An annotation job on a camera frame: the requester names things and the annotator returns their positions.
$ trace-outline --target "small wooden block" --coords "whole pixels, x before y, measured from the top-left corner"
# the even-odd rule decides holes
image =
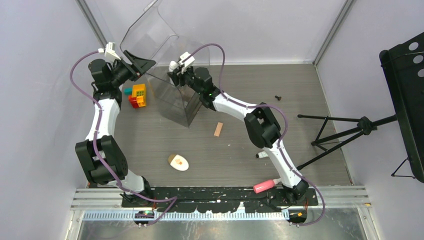
[[[218,125],[216,125],[215,133],[213,134],[215,137],[219,137],[221,134],[221,130],[223,129],[224,123],[218,122]]]

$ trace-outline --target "gray floor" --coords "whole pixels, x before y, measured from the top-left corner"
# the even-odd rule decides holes
[[[210,72],[218,85],[219,67],[210,67]],[[295,165],[322,153],[310,142],[323,122],[296,117],[328,115],[312,65],[229,65],[224,69],[222,88],[245,102],[275,104],[286,113],[289,128],[283,142]],[[275,95],[282,96],[282,100],[277,101]],[[201,107],[190,128],[186,128],[159,115],[149,90],[146,101],[147,107],[133,109],[126,98],[123,100],[114,137],[129,169],[146,177],[152,186],[251,186],[278,177],[268,158],[255,158],[260,149],[250,142],[243,122]],[[284,126],[283,118],[277,119]],[[218,122],[223,123],[223,128],[220,137],[215,137]],[[334,133],[333,125],[327,124],[322,136]],[[173,153],[187,159],[187,171],[170,167],[167,158]],[[350,184],[340,151],[301,172],[320,186]]]

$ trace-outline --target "white wall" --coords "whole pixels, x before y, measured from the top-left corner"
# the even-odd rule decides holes
[[[395,113],[379,53],[424,31],[422,0],[356,1],[318,66],[333,116],[371,120]],[[335,123],[338,132],[351,123]],[[355,183],[364,184],[383,240],[423,239],[424,184],[391,177],[407,154],[397,122],[343,149]],[[409,165],[400,170],[411,174]]]
[[[0,232],[4,240],[65,237],[75,188],[74,151],[94,115],[69,82],[99,43],[73,0],[1,1]],[[89,90],[87,61],[75,78]]]
[[[109,41],[120,43],[152,0],[87,0]],[[345,0],[163,0],[180,35],[218,43],[228,63],[311,63]],[[211,61],[221,52],[211,48]]]

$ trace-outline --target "cable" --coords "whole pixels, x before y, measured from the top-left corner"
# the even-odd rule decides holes
[[[224,51],[224,49],[219,45],[219,44],[216,44],[216,43],[208,43],[208,44],[205,44],[205,45],[203,45],[203,46],[200,46],[198,49],[196,49],[196,50],[194,50],[193,51],[193,53],[191,53],[186,59],[184,59],[182,62],[184,63],[186,60],[188,60],[189,58],[191,58],[194,54],[196,54],[198,51],[200,51],[201,49],[204,49],[204,48],[206,48],[206,47],[209,47],[209,46],[215,46],[215,47],[218,47],[220,50],[221,50],[221,52],[222,52],[222,65],[221,65],[221,69],[219,70],[219,77],[218,77],[218,86],[219,86],[219,91],[221,92],[221,94],[222,94],[222,96],[227,100],[227,101],[230,101],[230,102],[232,102],[232,103],[234,103],[234,104],[236,104],[236,105],[238,105],[238,106],[241,106],[241,107],[243,107],[243,108],[248,108],[248,109],[255,109],[255,108],[272,108],[272,109],[274,109],[274,110],[276,110],[277,112],[279,112],[280,114],[281,114],[281,116],[282,116],[282,118],[284,119],[284,131],[283,131],[283,133],[281,134],[281,136],[279,137],[279,139],[278,139],[278,142],[277,142],[277,148],[279,149],[279,152],[280,152],[280,154],[282,155],[282,158],[284,159],[284,162],[285,162],[285,164],[287,164],[287,166],[288,166],[288,168],[296,175],[296,176],[298,176],[299,178],[301,178],[302,180],[304,180],[305,182],[307,182],[310,186],[312,186],[314,189],[315,189],[315,191],[319,194],[319,197],[321,198],[321,201],[322,201],[322,212],[321,212],[321,215],[316,219],[316,220],[314,220],[314,221],[312,221],[312,222],[308,222],[308,223],[303,223],[303,224],[299,224],[299,226],[308,226],[308,225],[312,225],[312,224],[314,224],[314,223],[317,223],[318,221],[320,221],[322,218],[323,218],[323,216],[324,216],[324,214],[326,213],[326,203],[325,203],[325,201],[324,201],[324,197],[323,197],[323,195],[321,194],[321,192],[320,192],[320,190],[317,188],[317,186],[315,185],[315,184],[313,184],[310,180],[308,180],[306,177],[304,177],[303,175],[301,175],[299,172],[298,172],[298,170],[296,169],[296,168],[293,168],[290,164],[289,164],[289,161],[287,160],[287,158],[286,158],[286,156],[284,155],[284,153],[283,153],[283,150],[282,150],[282,147],[281,147],[281,142],[282,142],[282,140],[283,140],[283,138],[284,138],[284,136],[286,135],[286,133],[287,133],[287,130],[288,130],[288,128],[289,128],[289,125],[288,125],[288,121],[287,121],[287,117],[286,117],[286,115],[284,114],[284,112],[280,109],[280,108],[278,108],[277,106],[275,106],[275,105],[271,105],[271,104],[259,104],[259,105],[254,105],[254,106],[246,106],[246,105],[244,105],[243,103],[240,103],[240,102],[238,102],[238,101],[236,101],[236,100],[234,100],[234,99],[231,99],[231,98],[229,98],[228,96],[226,96],[225,94],[224,94],[224,90],[223,90],[223,88],[222,88],[222,86],[221,86],[221,80],[222,80],[222,76],[223,76],[223,72],[224,72],[224,65],[225,65],[225,51]]]
[[[98,118],[97,118],[97,122],[96,122],[96,125],[95,125],[95,130],[94,130],[94,137],[93,137],[93,149],[94,149],[94,152],[95,152],[95,155],[98,157],[98,159],[100,160],[100,162],[101,162],[101,164],[103,164],[103,166],[107,169],[107,171],[109,171],[109,173],[112,175],[112,177],[116,180],[116,186],[118,187],[118,188],[120,188],[121,190],[123,190],[124,192],[127,192],[127,193],[131,193],[131,194],[134,194],[134,195],[136,195],[137,197],[139,197],[139,198],[142,198],[142,199],[144,199],[144,200],[147,200],[147,201],[150,201],[150,202],[156,202],[156,203],[165,203],[165,202],[170,202],[170,201],[172,201],[170,204],[169,204],[169,206],[165,209],[165,211],[163,211],[163,213],[158,217],[158,218],[156,218],[155,220],[153,220],[153,221],[151,221],[151,222],[149,222],[148,224],[147,224],[147,226],[150,226],[150,225],[152,225],[152,224],[155,224],[159,219],[161,219],[163,216],[164,216],[164,214],[166,213],[166,212],[168,212],[169,211],[169,209],[171,209],[171,207],[174,205],[174,203],[177,201],[177,197],[176,196],[174,196],[174,197],[171,197],[171,198],[168,198],[168,199],[151,199],[151,198],[148,198],[148,197],[145,197],[145,196],[143,196],[143,195],[141,195],[141,194],[139,194],[138,192],[134,192],[133,190],[131,190],[131,189],[126,189],[123,185],[122,185],[122,182],[121,182],[121,180],[119,179],[119,177],[117,176],[117,174],[113,171],[113,169],[111,168],[111,166],[109,166],[109,164],[103,159],[103,157],[102,157],[102,155],[99,153],[99,149],[97,148],[97,143],[96,143],[96,140],[97,140],[97,135],[98,135],[98,133],[99,133],[99,127],[100,127],[100,122],[101,122],[101,119],[102,119],[102,112],[103,112],[103,109],[102,109],[102,106],[100,105],[100,103],[96,100],[96,99],[94,99],[94,97],[92,97],[90,94],[88,94],[87,92],[85,92],[84,90],[82,90],[76,83],[75,83],[75,81],[74,81],[74,78],[73,78],[73,74],[74,74],[74,70],[75,70],[75,68],[77,67],[77,65],[83,60],[83,59],[85,59],[85,58],[87,58],[87,57],[89,57],[89,56],[91,56],[91,55],[94,55],[94,54],[97,54],[98,53],[98,51],[93,51],[93,52],[90,52],[90,53],[88,53],[88,54],[86,54],[86,55],[84,55],[84,56],[82,56],[80,59],[78,59],[78,61],[76,61],[75,62],[75,64],[72,66],[72,68],[71,68],[71,70],[70,70],[70,73],[69,73],[69,79],[70,79],[70,82],[72,83],[72,85],[80,92],[80,93],[82,93],[84,96],[86,96],[87,98],[89,98],[91,101],[93,101],[93,103],[94,104],[96,104],[97,105],[97,107],[98,107]]]
[[[280,210],[288,209],[288,208],[290,208],[291,206],[293,206],[293,204],[290,204],[290,205],[286,206],[285,208],[280,208]]]

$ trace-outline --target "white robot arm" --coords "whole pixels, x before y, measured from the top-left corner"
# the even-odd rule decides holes
[[[137,80],[155,62],[135,57],[124,51],[125,56],[132,62],[132,65],[129,65],[121,58],[116,58],[113,52],[111,54],[110,50],[110,48],[106,48],[106,58],[114,58],[113,64],[106,63],[103,59],[96,59],[88,65],[96,86],[93,97],[102,108],[97,139],[94,139],[94,133],[98,122],[99,108],[94,105],[95,116],[91,130],[85,141],[75,145],[75,151],[82,169],[91,184],[119,187],[117,181],[96,156],[93,149],[93,142],[96,141],[98,153],[116,173],[122,187],[152,198],[149,183],[144,177],[138,176],[128,169],[127,160],[115,142],[113,135],[122,102],[122,93],[119,87],[127,80]],[[198,67],[194,70],[191,66],[194,58],[190,57],[185,60],[189,56],[189,53],[184,53],[178,61],[178,66],[169,68],[172,71],[168,72],[168,75],[174,85],[184,86],[187,84],[199,94],[199,99],[206,108],[227,113],[244,121],[252,143],[267,152],[277,169],[285,190],[285,197],[291,202],[299,200],[309,185],[300,177],[301,175],[299,176],[291,171],[291,169],[296,169],[296,167],[293,165],[284,146],[280,145],[281,151],[277,146],[277,140],[281,136],[281,128],[269,107],[256,107],[257,105],[255,104],[240,101],[227,94],[224,95],[212,83],[212,77],[209,75],[207,68]],[[124,193],[122,196],[129,202],[140,201],[138,197],[129,192]]]
[[[244,121],[251,142],[268,154],[277,169],[282,186],[286,190],[286,197],[290,201],[299,200],[308,189],[309,184],[301,178],[300,173],[295,174],[292,171],[296,167],[287,154],[282,141],[278,146],[281,128],[270,108],[263,107],[266,105],[265,103],[258,106],[223,93],[213,84],[207,68],[193,68],[194,60],[193,56],[185,52],[177,61],[177,67],[169,67],[169,70],[172,71],[168,72],[168,76],[174,85],[184,86],[187,84],[199,94],[199,99],[206,108],[229,114]]]
[[[233,99],[234,101],[237,101],[239,103],[242,103],[246,106],[256,106],[256,104],[251,104],[247,102],[240,101],[238,99],[235,99],[228,94],[226,95],[227,98]],[[215,97],[215,100],[213,101],[213,106],[215,107],[215,110],[217,112],[223,112],[226,114],[229,114],[240,121],[244,121],[247,114],[251,114],[255,108],[245,108],[242,106],[239,106],[232,101],[227,100],[222,94],[219,94]],[[283,143],[280,144],[282,151],[287,159],[287,161],[291,164],[292,168],[296,168],[290,159],[289,155],[286,152],[286,148],[283,146]],[[274,164],[274,167],[277,169],[279,177],[281,179],[281,183],[286,186],[292,188],[293,186],[296,186],[299,184],[299,182],[302,180],[300,177],[295,175],[287,166],[285,163],[283,156],[280,154],[280,151],[277,147],[277,141],[275,141],[272,144],[272,147],[264,147],[262,148],[264,150],[269,158],[271,159],[272,163]]]

